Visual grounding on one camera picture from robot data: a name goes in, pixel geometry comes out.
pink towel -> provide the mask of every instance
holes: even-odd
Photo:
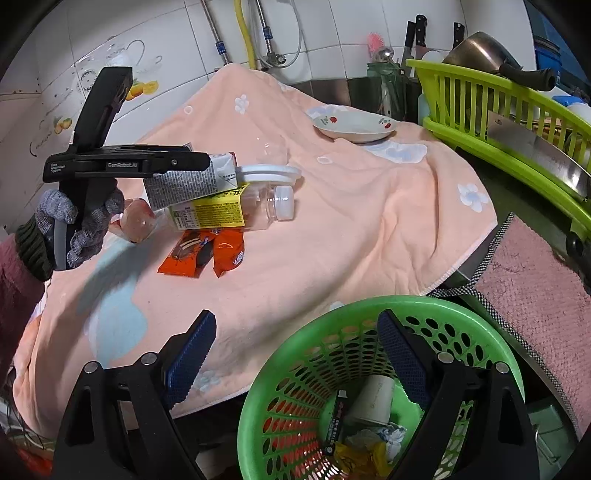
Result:
[[[475,286],[549,372],[584,433],[591,422],[591,297],[580,278],[515,218]]]
[[[83,365],[133,363],[184,332],[201,309],[217,338],[174,416],[246,391],[289,335],[328,311],[386,294],[423,294],[441,283],[496,225],[472,168],[425,129],[399,124],[362,148],[315,130],[310,109],[330,110],[273,77],[228,65],[140,142],[233,151],[255,163],[281,138],[304,181],[296,216],[245,234],[242,264],[222,278],[156,272],[179,238],[165,225],[138,245],[108,234],[98,257],[56,273],[40,322],[18,356],[15,401],[36,431],[54,436]],[[121,181],[126,197],[140,181]]]

stainless steel pot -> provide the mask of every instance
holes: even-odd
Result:
[[[553,69],[524,72],[513,55],[484,32],[470,35],[445,57],[443,63],[500,74],[519,85],[543,92],[549,92],[556,86],[556,72]]]

green plastic bin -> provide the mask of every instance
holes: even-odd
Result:
[[[238,459],[245,480],[329,479],[341,473],[321,448],[336,391],[372,374],[396,374],[378,341],[376,321],[392,309],[402,323],[467,365],[507,363],[523,395],[519,367],[493,327],[448,301],[378,297],[352,303],[310,322],[289,337],[263,366],[246,398],[238,427]],[[397,382],[391,420],[408,428],[409,444],[422,416]],[[467,430],[464,404],[436,478],[450,475]]]
[[[407,64],[415,68],[431,110],[424,128],[525,183],[570,217],[577,233],[589,236],[589,201],[531,159],[487,138],[486,125],[488,111],[518,121],[587,171],[591,125],[540,92],[497,75],[422,60]]]

ceramic plate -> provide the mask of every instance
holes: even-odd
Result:
[[[314,126],[330,138],[344,138],[353,143],[367,143],[387,137],[398,122],[387,116],[361,110],[335,111],[312,120]]]

gloved hand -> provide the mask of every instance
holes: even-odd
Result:
[[[90,212],[82,219],[82,229],[74,233],[70,243],[72,249],[67,254],[67,262],[71,268],[79,267],[100,252],[111,218],[117,213],[123,213],[123,209],[123,193],[115,188],[101,208]],[[19,255],[39,280],[48,280],[55,268],[54,220],[71,225],[76,221],[77,215],[77,208],[63,192],[48,190],[41,196],[33,218],[17,230]],[[44,248],[41,248],[39,237],[43,239]]]

